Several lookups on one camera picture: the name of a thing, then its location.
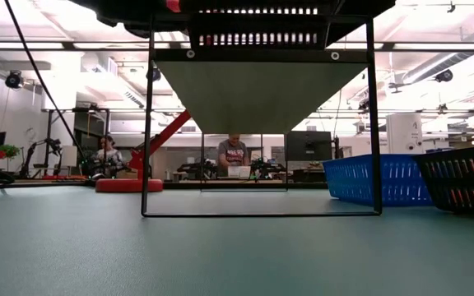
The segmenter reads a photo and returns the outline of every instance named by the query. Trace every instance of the metal leg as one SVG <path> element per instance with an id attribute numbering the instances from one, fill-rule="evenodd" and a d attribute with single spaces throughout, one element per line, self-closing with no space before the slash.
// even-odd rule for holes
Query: metal leg
<path id="1" fill-rule="evenodd" d="M 107 142 L 107 136 L 109 135 L 109 121 L 111 120 L 111 112 L 107 109 L 105 111 L 105 129 L 104 129 L 104 138 L 105 142 Z M 104 148 L 104 158 L 102 159 L 102 172 L 105 173 L 105 169 L 107 167 L 107 149 Z"/>
<path id="2" fill-rule="evenodd" d="M 47 138 L 50 139 L 50 136 L 51 136 L 51 132 L 52 132 L 52 127 L 53 127 L 53 124 L 52 124 L 52 121 L 53 121 L 53 110 L 49 110 L 49 122 L 47 123 Z M 45 167 L 49 167 L 49 145 L 45 145 L 45 160 L 43 162 L 43 165 Z M 47 175 L 47 173 L 49 172 L 48 169 L 44 169 L 44 172 L 43 172 L 43 175 Z"/>
<path id="3" fill-rule="evenodd" d="M 378 130 L 378 92 L 376 89 L 376 65 L 374 61 L 374 23 L 367 20 L 367 72 L 369 77 L 369 113 L 370 113 L 370 143 L 372 150 L 372 186 L 374 196 L 374 212 L 382 214 L 382 176 L 379 153 Z"/>
<path id="4" fill-rule="evenodd" d="M 204 179 L 204 132 L 201 135 L 201 180 L 200 189 L 202 191 L 202 180 Z"/>
<path id="5" fill-rule="evenodd" d="M 286 134 L 283 135 L 283 141 L 285 142 L 285 190 L 288 192 L 288 147 L 286 146 Z"/>
<path id="6" fill-rule="evenodd" d="M 153 30 L 154 16 L 150 15 L 149 21 L 149 54 L 147 57 L 147 69 L 152 71 L 153 59 L 155 55 L 155 31 Z M 144 165 L 142 171 L 142 204 L 140 212 L 143 217 L 147 217 L 147 191 L 149 179 L 149 156 L 150 156 L 150 141 L 151 141 L 151 109 L 153 105 L 153 80 L 152 76 L 147 78 L 147 94 L 146 94 L 146 130 L 144 133 Z"/>

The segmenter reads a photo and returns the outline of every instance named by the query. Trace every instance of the security camera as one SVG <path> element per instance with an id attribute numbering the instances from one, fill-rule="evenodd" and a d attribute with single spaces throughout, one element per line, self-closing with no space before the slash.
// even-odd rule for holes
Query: security camera
<path id="1" fill-rule="evenodd" d="M 454 12 L 455 9 L 457 9 L 457 6 L 453 4 L 453 1 L 451 1 L 451 4 L 448 8 L 448 13 Z"/>
<path id="2" fill-rule="evenodd" d="M 451 70 L 445 70 L 444 72 L 441 72 L 434 77 L 434 80 L 436 82 L 450 82 L 452 79 L 453 73 L 451 72 Z"/>
<path id="3" fill-rule="evenodd" d="M 5 86 L 13 90 L 20 90 L 25 84 L 21 71 L 12 70 L 5 79 Z"/>
<path id="4" fill-rule="evenodd" d="M 159 81 L 162 78 L 162 73 L 160 73 L 160 70 L 157 69 L 156 67 L 153 67 L 152 69 L 153 71 L 151 73 L 151 79 L 153 80 L 153 82 Z M 148 71 L 146 74 L 147 79 L 149 79 L 149 75 L 150 75 L 150 72 Z"/>

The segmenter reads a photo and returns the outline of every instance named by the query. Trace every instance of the black mesh shelf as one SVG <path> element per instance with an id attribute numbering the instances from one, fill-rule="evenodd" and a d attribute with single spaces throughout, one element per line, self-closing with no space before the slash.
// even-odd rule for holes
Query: black mesh shelf
<path id="1" fill-rule="evenodd" d="M 193 49 L 324 49 L 326 24 L 314 15 L 202 13 L 188 31 Z"/>
<path id="2" fill-rule="evenodd" d="M 474 147 L 417 155 L 413 159 L 439 209 L 474 213 Z"/>
<path id="3" fill-rule="evenodd" d="M 278 13 L 280 10 L 309 9 L 329 13 L 337 5 L 336 0 L 182 0 L 182 12 L 235 12 L 260 10 L 262 13 Z"/>

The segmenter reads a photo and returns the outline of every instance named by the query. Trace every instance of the red base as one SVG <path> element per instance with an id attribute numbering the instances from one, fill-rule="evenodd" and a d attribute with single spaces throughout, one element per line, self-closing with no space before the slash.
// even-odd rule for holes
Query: red base
<path id="1" fill-rule="evenodd" d="M 147 180 L 147 189 L 149 192 L 161 192 L 164 190 L 164 184 L 159 179 Z M 141 179 L 100 179 L 96 181 L 96 192 L 142 192 Z"/>

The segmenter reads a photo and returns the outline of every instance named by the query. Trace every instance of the person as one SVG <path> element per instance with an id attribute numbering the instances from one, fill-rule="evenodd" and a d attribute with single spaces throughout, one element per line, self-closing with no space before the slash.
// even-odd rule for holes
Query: person
<path id="1" fill-rule="evenodd" d="M 100 139 L 100 144 L 102 149 L 98 150 L 95 154 L 95 158 L 102 162 L 104 160 L 104 155 L 107 157 L 106 162 L 109 164 L 109 167 L 118 170 L 123 168 L 123 158 L 120 151 L 114 149 L 114 140 L 112 136 L 104 136 Z"/>
<path id="2" fill-rule="evenodd" d="M 219 144 L 219 177 L 228 175 L 230 166 L 247 166 L 250 163 L 246 145 L 240 141 L 239 134 L 228 135 L 228 140 Z"/>

